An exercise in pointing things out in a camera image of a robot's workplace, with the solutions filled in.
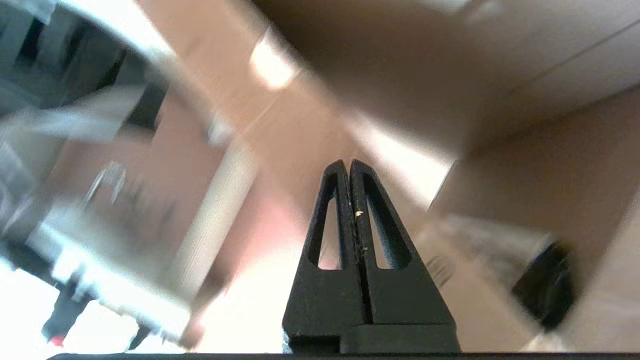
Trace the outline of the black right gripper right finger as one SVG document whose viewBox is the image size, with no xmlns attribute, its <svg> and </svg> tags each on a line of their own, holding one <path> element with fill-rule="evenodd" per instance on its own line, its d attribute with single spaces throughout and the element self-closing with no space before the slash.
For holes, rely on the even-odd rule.
<svg viewBox="0 0 640 360">
<path fill-rule="evenodd" d="M 378 174 L 359 160 L 350 164 L 350 201 L 368 321 L 454 326 Z"/>
</svg>

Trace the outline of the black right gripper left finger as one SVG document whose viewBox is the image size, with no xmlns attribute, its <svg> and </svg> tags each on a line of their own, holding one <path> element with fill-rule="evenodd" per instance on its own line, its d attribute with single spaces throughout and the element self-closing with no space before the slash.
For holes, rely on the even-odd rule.
<svg viewBox="0 0 640 360">
<path fill-rule="evenodd" d="M 339 269 L 319 265 L 330 201 L 336 205 Z M 323 171 L 282 319 L 291 353 L 366 353 L 361 336 L 368 311 L 361 268 L 349 173 L 338 160 Z"/>
</svg>

